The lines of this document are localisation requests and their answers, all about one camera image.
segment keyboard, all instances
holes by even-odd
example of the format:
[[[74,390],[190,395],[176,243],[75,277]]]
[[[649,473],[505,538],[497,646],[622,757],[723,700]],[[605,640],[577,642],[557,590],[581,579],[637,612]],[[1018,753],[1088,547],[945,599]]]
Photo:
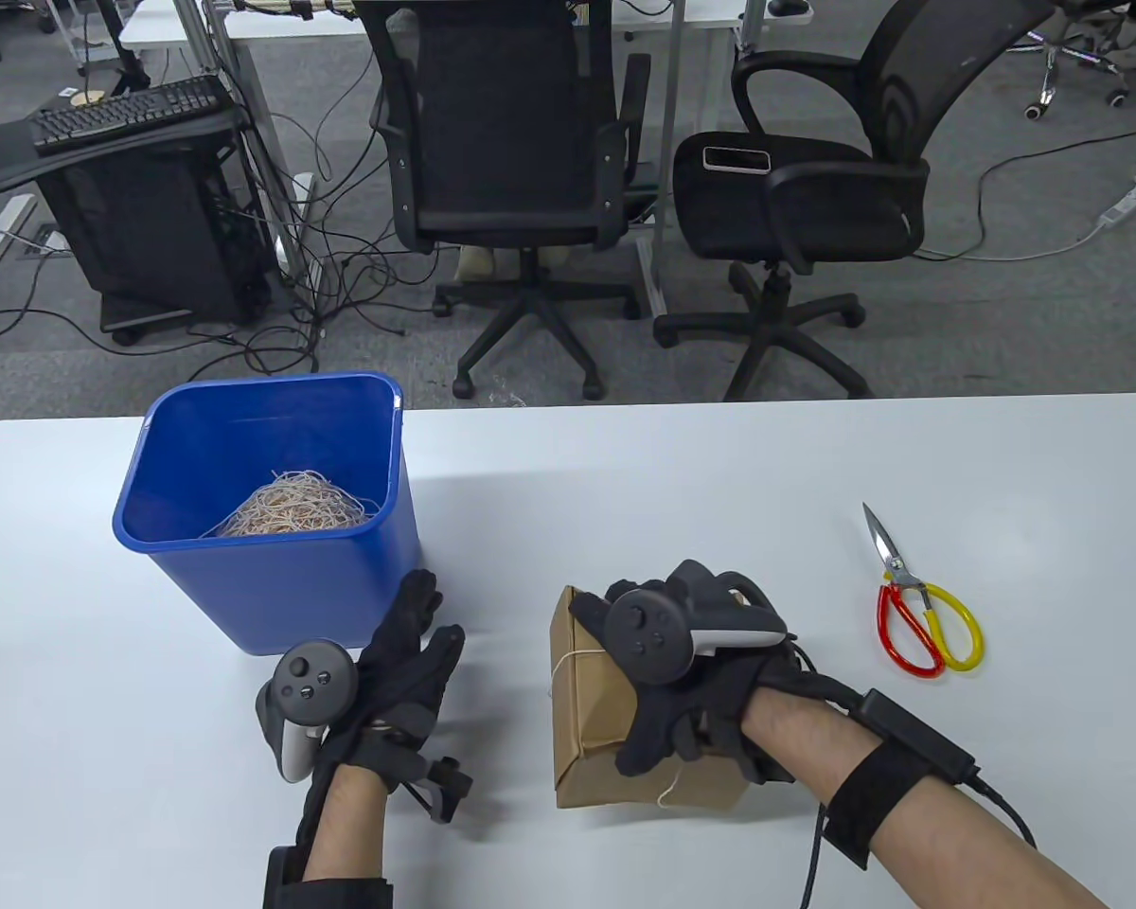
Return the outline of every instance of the keyboard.
[[[231,107],[231,95],[223,83],[214,75],[200,75],[78,108],[39,110],[26,120],[39,156],[53,156],[192,120],[193,117],[204,117]]]

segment scissors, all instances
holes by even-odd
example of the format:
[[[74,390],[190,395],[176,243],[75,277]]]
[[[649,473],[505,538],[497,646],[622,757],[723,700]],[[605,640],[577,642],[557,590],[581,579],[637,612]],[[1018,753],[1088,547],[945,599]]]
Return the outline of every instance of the scissors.
[[[879,642],[888,651],[888,657],[892,657],[893,662],[896,662],[896,666],[901,667],[901,669],[904,669],[910,675],[918,676],[920,679],[936,679],[949,667],[958,673],[967,673],[978,667],[980,659],[985,658],[985,637],[980,633],[980,625],[976,622],[976,617],[971,615],[971,610],[943,587],[937,587],[936,584],[927,584],[913,575],[905,567],[905,560],[901,557],[901,551],[896,549],[895,542],[892,542],[892,536],[888,536],[888,532],[884,529],[884,525],[879,523],[879,518],[876,518],[875,511],[871,511],[866,502],[862,503],[862,511],[866,512],[867,527],[871,529],[871,540],[875,542],[875,549],[879,552],[879,558],[883,559],[884,581],[887,582],[879,589],[878,628]],[[918,622],[918,616],[913,615],[913,610],[910,610],[909,606],[905,606],[905,590],[916,590],[916,592],[922,595],[922,606],[926,607],[928,633],[922,627],[922,624]],[[967,625],[968,634],[971,636],[971,652],[967,659],[955,658],[947,648],[946,636],[943,633],[943,624],[941,624],[939,615],[935,611],[935,603],[930,601],[930,594],[934,594],[937,600],[950,606],[954,610],[954,614],[962,619],[962,623]],[[909,662],[901,654],[901,651],[896,650],[896,644],[893,644],[892,635],[888,632],[888,604],[895,606],[900,617],[905,619],[905,624],[909,625],[909,628],[914,633],[917,639],[922,642],[922,648],[930,654],[934,666],[920,667],[914,662]]]

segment mesh chair back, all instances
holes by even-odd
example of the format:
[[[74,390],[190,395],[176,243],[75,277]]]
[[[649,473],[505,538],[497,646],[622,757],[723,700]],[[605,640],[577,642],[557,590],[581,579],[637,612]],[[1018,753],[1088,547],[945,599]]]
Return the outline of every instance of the mesh chair back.
[[[897,0],[859,61],[875,157],[914,164],[971,80],[1052,12],[1049,0]]]
[[[591,0],[598,9],[580,53],[563,0],[354,6],[377,53],[387,118],[408,134],[417,164],[418,230],[457,214],[484,224],[490,214],[590,209],[594,131],[616,116],[610,0]]]

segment blue plastic bin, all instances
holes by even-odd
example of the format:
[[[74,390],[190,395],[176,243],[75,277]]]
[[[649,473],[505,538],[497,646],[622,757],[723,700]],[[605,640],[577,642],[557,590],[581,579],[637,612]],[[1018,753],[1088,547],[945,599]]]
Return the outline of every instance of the blue plastic bin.
[[[420,561],[402,422],[400,385],[374,372],[179,385],[143,422],[114,534],[247,653],[368,644]],[[202,536],[283,470],[318,470],[381,510],[349,529]]]

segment yellow scissor handle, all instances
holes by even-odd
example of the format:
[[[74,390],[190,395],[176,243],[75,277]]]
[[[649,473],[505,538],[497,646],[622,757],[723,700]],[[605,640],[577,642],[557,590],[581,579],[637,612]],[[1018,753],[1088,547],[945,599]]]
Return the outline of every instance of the yellow scissor handle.
[[[943,654],[947,667],[954,672],[967,673],[975,669],[985,658],[985,636],[980,633],[980,624],[976,622],[976,617],[971,615],[971,610],[962,602],[959,602],[953,593],[947,593],[943,587],[937,587],[936,584],[930,584],[929,582],[927,582],[926,589],[932,597],[943,600],[946,606],[950,606],[954,610],[954,614],[967,625],[968,634],[971,635],[971,653],[968,654],[967,659],[954,658],[951,654],[950,648],[947,648],[946,636],[943,634],[943,623],[937,617],[937,611],[926,610],[926,624],[930,628],[934,645],[939,649],[939,653]]]

